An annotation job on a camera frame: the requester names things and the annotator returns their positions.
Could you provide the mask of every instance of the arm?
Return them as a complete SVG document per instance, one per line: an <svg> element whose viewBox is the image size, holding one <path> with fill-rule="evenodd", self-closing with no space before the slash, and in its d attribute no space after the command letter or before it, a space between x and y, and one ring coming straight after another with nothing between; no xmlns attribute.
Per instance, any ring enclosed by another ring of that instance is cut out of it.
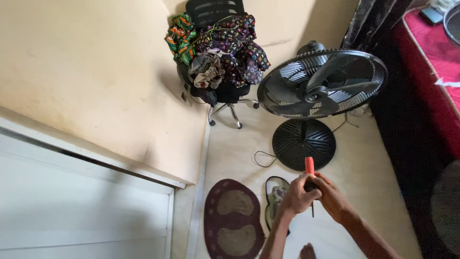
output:
<svg viewBox="0 0 460 259"><path fill-rule="evenodd" d="M304 212L315 199L321 197L321 192L317 189L308 193L305 192L304 185L309 177L308 174L303 174L291 182L289 192L276 213L275 222L260 254L260 259L283 258L284 245L288 235L287 229L291 220L296 214Z"/></svg>
<svg viewBox="0 0 460 259"><path fill-rule="evenodd" d="M312 181L322 192L320 202L332 218L350 233L369 259L399 259L390 245L351 207L336 186L320 173Z"/></svg>

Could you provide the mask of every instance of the fan blade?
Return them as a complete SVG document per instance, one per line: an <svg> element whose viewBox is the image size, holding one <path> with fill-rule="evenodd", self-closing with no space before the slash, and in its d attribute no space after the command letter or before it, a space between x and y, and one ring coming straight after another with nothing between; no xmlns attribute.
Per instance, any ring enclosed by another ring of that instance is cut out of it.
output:
<svg viewBox="0 0 460 259"><path fill-rule="evenodd" d="M273 73L265 83L267 90L273 94L275 98L282 102L293 103L299 102L295 89L290 87L279 72Z"/></svg>
<svg viewBox="0 0 460 259"><path fill-rule="evenodd" d="M356 83L352 85L345 85L339 88L335 88L334 91L344 91L350 95L356 95L359 92L365 92L370 94L373 92L377 87L379 87L380 83L376 82L363 82L363 83Z"/></svg>
<svg viewBox="0 0 460 259"><path fill-rule="evenodd" d="M328 76L336 72L337 69L357 60L358 57L352 55L334 55L324 65L322 65L308 81L307 88L322 85Z"/></svg>
<svg viewBox="0 0 460 259"><path fill-rule="evenodd" d="M340 109L339 104L333 99L324 96L321 98L321 107L313 115L331 115Z"/></svg>
<svg viewBox="0 0 460 259"><path fill-rule="evenodd" d="M310 114L310 109L315 105L312 102L297 102L293 104L273 107L273 110L279 114L298 115Z"/></svg>

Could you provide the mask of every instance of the red mattress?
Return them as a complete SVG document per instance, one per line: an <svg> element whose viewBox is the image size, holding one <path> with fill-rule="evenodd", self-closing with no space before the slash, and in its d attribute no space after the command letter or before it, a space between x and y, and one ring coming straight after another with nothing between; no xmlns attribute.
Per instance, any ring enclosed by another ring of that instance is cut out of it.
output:
<svg viewBox="0 0 460 259"><path fill-rule="evenodd" d="M460 49L444 33L443 25L429 26L410 10L395 28L395 38L419 97L445 138L452 154L460 159L460 87L436 84L460 82Z"/></svg>

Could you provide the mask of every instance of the tiled floor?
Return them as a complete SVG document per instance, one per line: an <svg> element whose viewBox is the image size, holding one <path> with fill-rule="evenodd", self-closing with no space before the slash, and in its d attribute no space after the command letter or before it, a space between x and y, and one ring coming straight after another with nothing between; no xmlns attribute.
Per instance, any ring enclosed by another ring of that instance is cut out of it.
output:
<svg viewBox="0 0 460 259"><path fill-rule="evenodd" d="M248 97L255 97L256 90L253 87ZM215 117L216 125L211 128L195 259L209 258L203 238L203 207L209 190L216 182L231 178L246 185L257 195L264 211L267 204L266 179L280 176L290 182L299 175L279 161L269 168L254 162L254 153L258 150L273 153L271 137L286 119L270 114L262 107L255 110L250 104L237 104L235 107L242 129L236 129L229 108ZM344 121L344 116L320 120L335 129ZM422 258L375 120L368 112L360 118L349 116L349 121L359 128L344 124L334 133L337 142L335 156L320 172L334 181L358 212L401 256ZM258 162L269 164L271 159L258 156ZM260 219L268 236L263 214ZM284 258L297 258L308 242L313 244L319 259L365 258L346 230L332 220L319 201L315 201L314 218L307 210L294 218L290 229Z"/></svg>

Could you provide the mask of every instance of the hand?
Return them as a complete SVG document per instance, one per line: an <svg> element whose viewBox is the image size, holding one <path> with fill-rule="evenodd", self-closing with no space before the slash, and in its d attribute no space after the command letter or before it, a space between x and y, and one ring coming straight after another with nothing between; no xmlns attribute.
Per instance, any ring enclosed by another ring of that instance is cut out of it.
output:
<svg viewBox="0 0 460 259"><path fill-rule="evenodd" d="M331 180L321 173L315 172L315 176L312 181L316 183L322 193L319 201L337 223L343 225L348 216L356 215L353 207Z"/></svg>
<svg viewBox="0 0 460 259"><path fill-rule="evenodd" d="M291 182L289 192L281 203L282 211L290 213L293 217L304 212L314 200L321 197L321 191L318 189L305 192L304 185L310 177L308 174L303 174Z"/></svg>

